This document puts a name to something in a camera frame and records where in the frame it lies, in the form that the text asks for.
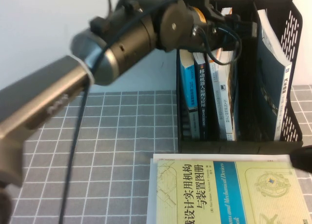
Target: white grid line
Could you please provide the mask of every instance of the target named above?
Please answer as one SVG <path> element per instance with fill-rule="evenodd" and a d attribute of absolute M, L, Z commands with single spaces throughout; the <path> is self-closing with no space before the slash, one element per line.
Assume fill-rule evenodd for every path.
<path fill-rule="evenodd" d="M 293 92 L 295 92 L 295 91 L 309 91 L 309 90 L 310 90 L 310 89 L 300 89 L 300 90 L 294 89 Z"/>
<path fill-rule="evenodd" d="M 154 127 L 171 127 L 171 125 L 156 125 L 156 126 L 138 126 L 138 127 L 146 127 L 146 128 L 154 128 Z M 111 126 L 101 126 L 101 127 L 81 127 L 81 129 L 102 129 L 102 128 L 117 128 Z M 119 128 L 136 128 L 135 126 L 120 126 Z M 61 128 L 44 128 L 44 130 L 60 130 Z M 62 129 L 75 129 L 74 127 L 64 127 Z"/>
<path fill-rule="evenodd" d="M 116 199 L 126 199 L 126 198 L 148 198 L 148 196 L 111 196 L 111 198 Z M 100 200 L 100 199 L 107 199 L 108 196 L 104 197 L 68 197 L 69 200 Z M 33 200 L 61 200 L 62 197 L 53 197 L 53 198 L 20 198 L 21 201 L 33 201 Z"/>
<path fill-rule="evenodd" d="M 117 153 L 118 152 L 153 152 L 153 150 L 138 150 L 138 151 L 116 151 Z M 172 150 L 158 150 L 157 152 L 172 152 Z M 92 154 L 93 152 L 75 152 L 75 154 Z M 96 153 L 113 153 L 113 151 L 108 151 L 108 152 L 97 152 Z M 33 155 L 33 154 L 36 154 L 36 155 L 51 155 L 51 154 L 69 154 L 69 152 L 56 152 L 56 153 L 53 153 L 53 152 L 38 152 L 38 153 L 24 153 L 24 155 Z"/>
<path fill-rule="evenodd" d="M 104 101 L 105 101 L 105 96 L 103 97 L 102 109 L 101 109 L 101 116 L 102 116 L 102 114 L 103 114 Z M 90 174 L 89 174 L 89 182 L 88 182 L 88 185 L 87 185 L 86 196 L 85 196 L 84 205 L 83 205 L 83 210 L 82 210 L 82 218 L 81 218 L 81 222 L 80 222 L 81 224 L 83 223 L 83 216 L 84 216 L 84 212 L 85 212 L 86 204 L 87 204 L 87 197 L 88 197 L 89 186 L 90 186 L 91 175 L 92 175 L 92 169 L 93 169 L 93 164 L 94 164 L 94 157 L 95 157 L 96 151 L 97 151 L 98 134 L 99 134 L 100 126 L 101 126 L 101 120 L 102 120 L 102 117 L 99 119 L 99 123 L 98 123 L 97 138 L 96 138 L 96 142 L 95 142 L 95 145 L 94 145 L 94 151 L 93 151 L 93 157 L 92 157 L 91 170 L 90 170 Z"/>
<path fill-rule="evenodd" d="M 135 147 L 134 151 L 136 151 L 137 147 L 137 113 L 138 113 L 138 95 L 137 95 L 137 100 L 136 100 L 136 130 L 135 130 Z M 132 164 L 132 183 L 131 183 L 131 198 L 130 198 L 130 210 L 129 214 L 131 215 L 132 213 L 132 196 L 133 196 L 133 184 L 134 184 L 134 175 L 135 175 L 135 160 L 136 160 L 136 153 L 133 153 L 133 164 Z"/>
<path fill-rule="evenodd" d="M 297 102 L 297 103 L 300 103 L 300 102 L 312 102 L 312 101 L 299 101 L 298 99 L 296 101 L 291 101 L 291 102 Z"/>
<path fill-rule="evenodd" d="M 135 138 L 120 138 L 118 140 L 134 140 Z M 136 139 L 154 139 L 154 138 L 146 138 L 146 137 L 138 137 Z M 163 137 L 163 138 L 155 138 L 156 140 L 160 140 L 160 139 L 173 139 L 173 137 Z M 80 139 L 79 141 L 94 141 L 95 139 Z M 98 139 L 98 141 L 101 141 L 101 140 L 115 140 L 115 139 Z M 37 142 L 37 141 L 40 141 L 40 142 L 50 142 L 50 141 L 57 141 L 57 140 L 28 140 L 27 142 Z"/>
<path fill-rule="evenodd" d="M 153 105 L 172 105 L 172 103 L 156 103 L 156 104 L 151 104 L 151 103 L 146 103 L 146 104 L 138 104 L 138 106 L 153 106 Z M 118 107 L 119 105 L 104 105 L 104 107 Z M 122 106 L 135 106 L 135 104 L 123 104 Z M 68 106 L 69 108 L 79 108 L 79 106 Z M 101 105 L 86 105 L 86 107 L 101 107 Z"/>
<path fill-rule="evenodd" d="M 133 214 L 133 215 L 127 215 L 127 214 L 116 214 L 116 215 L 85 215 L 85 217 L 145 217 L 146 214 Z M 14 216 L 14 218 L 33 218 L 35 216 Z M 56 215 L 51 216 L 38 216 L 39 218 L 58 218 Z M 65 218 L 80 218 L 82 215 L 65 215 Z"/>
<path fill-rule="evenodd" d="M 296 98 L 296 100 L 298 100 L 296 93 L 295 93 L 295 92 L 293 92 L 293 93 L 294 93 L 294 97 Z M 308 119 L 307 119 L 307 117 L 306 117 L 306 115 L 304 114 L 304 111 L 303 111 L 303 109 L 302 109 L 302 107 L 301 107 L 300 104 L 299 104 L 299 107 L 300 107 L 301 111 L 303 112 L 304 118 L 306 119 L 307 122 L 309 122 Z M 308 124 L 308 127 L 310 128 L 310 132 L 311 132 L 311 134 L 312 134 L 312 129 L 311 129 L 310 124 Z"/>
<path fill-rule="evenodd" d="M 119 164 L 114 165 L 114 167 L 122 167 L 122 166 L 132 166 L 132 164 Z M 150 166 L 150 164 L 135 164 L 134 166 Z M 112 165 L 94 165 L 93 167 L 112 167 Z M 47 169 L 48 166 L 30 166 L 24 168 L 34 168 L 34 169 Z M 67 166 L 53 166 L 52 168 L 67 168 Z M 75 165 L 73 168 L 91 168 L 91 165 Z"/>
<path fill-rule="evenodd" d="M 88 98 L 92 98 L 92 97 L 103 97 L 103 96 L 136 96 L 136 95 L 140 95 L 140 96 L 152 96 L 152 95 L 157 95 L 157 96 L 159 96 L 159 95 L 171 95 L 171 93 L 169 94 L 169 93 L 164 93 L 164 94 L 160 94 L 160 93 L 158 93 L 158 94 L 156 94 L 155 93 L 155 91 L 153 91 L 153 94 L 142 94 L 142 93 L 138 93 L 138 94 L 123 94 L 123 93 L 121 93 L 121 94 L 118 94 L 118 95 L 106 95 L 106 93 L 104 93 L 103 95 L 92 95 L 92 96 L 88 96 Z"/>
<path fill-rule="evenodd" d="M 37 141 L 37 143 L 36 143 L 36 147 L 35 147 L 35 151 L 34 151 L 34 152 L 36 152 L 36 150 L 37 150 L 37 147 L 38 147 L 38 144 L 39 144 L 39 141 L 40 141 L 40 138 L 41 138 L 42 133 L 43 133 L 43 130 L 41 130 L 41 132 L 40 132 L 40 135 L 39 135 L 39 137 L 38 137 L 38 141 Z M 30 164 L 29 164 L 29 165 L 32 164 L 34 157 L 35 157 L 35 154 L 33 154 L 32 158 L 31 158 L 31 160 L 30 160 Z M 27 172 L 26 172 L 26 175 L 25 175 L 25 180 L 26 180 L 26 178 L 27 178 L 27 176 L 28 176 L 29 170 L 30 170 L 30 167 L 27 169 Z M 20 199 L 20 196 L 21 196 L 21 193 L 22 193 L 22 192 L 23 192 L 23 186 L 21 187 L 21 189 L 20 189 L 20 191 L 19 191 L 18 201 L 17 201 L 16 204 L 15 204 L 14 210 L 13 210 L 13 212 L 12 212 L 12 216 L 13 216 L 13 215 L 15 214 L 15 212 L 16 212 L 16 209 L 17 209 L 17 207 L 18 207 L 19 199 Z"/>
<path fill-rule="evenodd" d="M 120 98 L 119 110 L 118 110 L 118 114 L 119 115 L 120 115 L 120 109 L 121 109 L 121 98 Z M 117 136 L 118 136 L 118 126 L 119 126 L 119 116 L 118 116 L 118 120 L 117 120 L 117 130 L 116 130 L 116 135 L 115 135 L 114 154 L 113 154 L 113 162 L 112 162 L 112 170 L 111 170 L 111 180 L 109 182 L 108 199 L 107 199 L 107 205 L 106 205 L 105 224 L 107 222 L 107 215 L 108 215 L 108 209 L 109 209 L 109 200 L 110 200 L 110 196 L 111 196 L 112 179 L 113 179 L 113 171 L 114 171 L 114 163 L 115 163 L 115 152 L 116 152 Z"/>
<path fill-rule="evenodd" d="M 156 114 L 157 116 L 170 116 L 170 114 Z M 150 114 L 150 115 L 148 115 L 148 114 L 138 114 L 138 116 L 146 116 L 146 117 L 151 117 L 152 116 L 152 114 Z M 118 115 L 109 115 L 109 116 L 105 116 L 105 115 L 103 115 L 103 116 L 83 116 L 83 118 L 101 118 L 101 117 L 108 117 L 108 118 L 110 118 L 110 117 L 115 117 L 115 118 L 117 118 L 118 117 Z M 135 115 L 120 115 L 120 117 L 135 117 Z M 67 116 L 66 118 L 78 118 L 78 117 L 74 117 L 74 116 Z"/>
<path fill-rule="evenodd" d="M 66 108 L 65 115 L 64 115 L 64 119 L 63 119 L 63 122 L 62 122 L 62 126 L 61 126 L 61 129 L 60 129 L 59 134 L 58 134 L 58 141 L 57 141 L 56 146 L 55 146 L 55 149 L 54 149 L 54 154 L 52 155 L 52 159 L 51 159 L 51 162 L 50 162 L 50 165 L 49 165 L 48 173 L 47 173 L 47 176 L 45 177 L 43 189 L 42 189 L 42 192 L 41 192 L 41 196 L 40 196 L 40 200 L 39 200 L 39 204 L 38 204 L 38 207 L 37 207 L 37 210 L 36 210 L 36 214 L 35 214 L 35 218 L 34 218 L 33 224 L 35 224 L 35 222 L 36 222 L 36 217 L 37 217 L 38 212 L 39 212 L 41 200 L 42 200 L 42 198 L 43 198 L 43 193 L 44 193 L 44 190 L 45 190 L 45 186 L 46 186 L 47 181 L 48 181 L 48 177 L 49 177 L 50 170 L 51 170 L 51 167 L 52 167 L 54 155 L 55 155 L 55 152 L 56 152 L 57 147 L 58 147 L 58 143 L 59 143 L 60 135 L 61 135 L 61 133 L 62 133 L 62 127 L 63 127 L 64 122 L 65 122 L 65 117 L 66 117 L 67 111 L 68 111 L 68 107 Z"/>
<path fill-rule="evenodd" d="M 156 95 L 154 95 L 154 153 L 156 151 Z"/>
<path fill-rule="evenodd" d="M 132 180 L 112 180 L 114 182 L 129 182 L 129 181 L 132 181 Z M 149 179 L 136 179 L 136 180 L 133 180 L 134 182 L 146 182 L 146 181 L 149 181 Z M 87 183 L 88 181 L 85 180 L 85 181 L 70 181 L 70 183 Z M 91 180 L 90 181 L 91 183 L 102 183 L 102 182 L 110 182 L 110 180 Z M 34 184 L 34 183 L 45 183 L 45 182 L 24 182 L 24 184 Z M 47 183 L 64 183 L 64 181 L 47 181 Z"/>
<path fill-rule="evenodd" d="M 174 134 L 174 153 L 176 153 L 176 141 L 175 141 L 175 118 L 174 118 L 174 95 L 172 93 L 173 91 L 171 91 L 171 109 L 172 109 L 172 130 L 173 130 L 173 134 Z"/>

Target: robotic arm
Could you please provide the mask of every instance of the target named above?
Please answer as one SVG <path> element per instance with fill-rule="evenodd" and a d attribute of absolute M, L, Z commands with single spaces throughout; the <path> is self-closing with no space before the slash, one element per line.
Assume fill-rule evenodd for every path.
<path fill-rule="evenodd" d="M 224 17 L 209 0 L 119 0 L 107 18 L 94 18 L 73 38 L 72 55 L 0 91 L 0 191 L 22 185 L 23 142 L 88 85 L 112 83 L 154 49 L 213 58 L 211 51 L 223 47 L 238 49 L 238 58 L 241 39 L 255 37 L 256 23 Z"/>

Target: black mesh file holder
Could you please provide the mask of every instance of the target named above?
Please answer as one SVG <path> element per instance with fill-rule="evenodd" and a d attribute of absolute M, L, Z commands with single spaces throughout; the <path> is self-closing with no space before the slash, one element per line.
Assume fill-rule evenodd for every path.
<path fill-rule="evenodd" d="M 258 124 L 253 102 L 253 86 L 256 67 L 257 40 L 243 41 L 243 53 L 238 61 L 239 81 L 239 130 L 238 141 L 194 141 L 189 132 L 189 120 L 180 83 L 180 71 L 177 68 L 177 120 L 178 149 L 180 153 L 223 153 L 223 154 L 288 154 L 302 146 L 302 132 L 293 112 L 290 100 L 291 84 L 296 65 L 301 30 L 302 16 L 293 0 L 211 0 L 210 3 L 219 11 L 232 7 L 233 13 L 242 20 L 258 21 L 257 10 L 266 9 L 268 19 L 284 53 L 292 62 L 289 90 L 283 118 L 280 141 L 268 141 L 263 129 Z"/>

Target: black book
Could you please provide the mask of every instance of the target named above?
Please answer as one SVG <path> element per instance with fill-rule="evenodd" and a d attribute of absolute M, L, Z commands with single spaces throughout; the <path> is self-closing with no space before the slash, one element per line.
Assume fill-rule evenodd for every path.
<path fill-rule="evenodd" d="M 203 53 L 193 53 L 201 140 L 218 140 L 219 127 L 209 66 Z"/>

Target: blue stripe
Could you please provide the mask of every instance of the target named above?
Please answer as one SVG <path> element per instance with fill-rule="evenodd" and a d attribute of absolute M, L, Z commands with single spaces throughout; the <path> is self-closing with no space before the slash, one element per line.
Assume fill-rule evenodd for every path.
<path fill-rule="evenodd" d="M 222 224 L 246 224 L 235 162 L 214 162 Z"/>

